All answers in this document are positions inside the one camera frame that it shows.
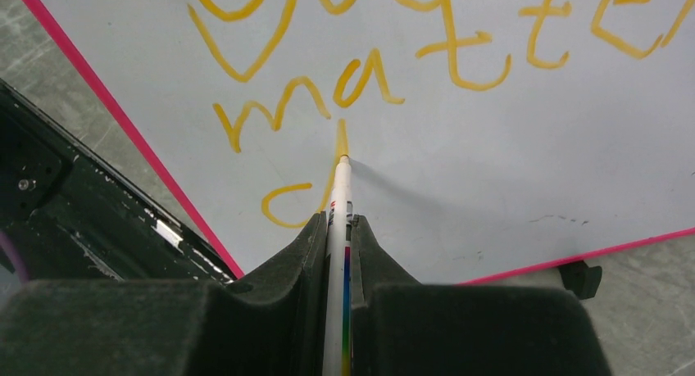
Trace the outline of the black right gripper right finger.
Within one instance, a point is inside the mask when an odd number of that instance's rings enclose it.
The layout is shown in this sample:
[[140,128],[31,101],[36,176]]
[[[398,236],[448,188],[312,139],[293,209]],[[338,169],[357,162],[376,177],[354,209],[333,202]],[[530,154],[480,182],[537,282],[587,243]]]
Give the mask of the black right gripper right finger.
[[591,319],[559,288],[424,284],[352,226],[355,375],[608,375]]

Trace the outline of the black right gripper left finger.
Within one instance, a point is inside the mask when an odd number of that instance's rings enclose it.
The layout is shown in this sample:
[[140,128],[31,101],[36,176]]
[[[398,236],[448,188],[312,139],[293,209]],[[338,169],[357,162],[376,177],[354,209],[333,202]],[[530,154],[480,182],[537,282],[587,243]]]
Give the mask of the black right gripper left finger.
[[38,280],[1,311],[4,375],[317,375],[326,217],[239,280]]

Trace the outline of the white rainbow marker pen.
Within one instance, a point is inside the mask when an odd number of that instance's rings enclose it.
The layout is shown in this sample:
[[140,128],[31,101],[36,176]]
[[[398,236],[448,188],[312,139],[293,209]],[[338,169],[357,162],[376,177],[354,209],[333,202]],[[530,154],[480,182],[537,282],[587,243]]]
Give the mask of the white rainbow marker pen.
[[352,190],[349,157],[339,157],[331,191],[326,258],[328,281],[321,373],[351,373],[351,245]]

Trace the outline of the pink framed whiteboard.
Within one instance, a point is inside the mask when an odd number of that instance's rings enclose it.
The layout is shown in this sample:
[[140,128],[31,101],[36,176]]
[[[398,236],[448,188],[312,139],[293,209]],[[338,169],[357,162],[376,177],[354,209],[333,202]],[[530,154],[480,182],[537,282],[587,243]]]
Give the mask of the pink framed whiteboard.
[[694,0],[22,0],[225,263],[352,203],[427,283],[694,230]]

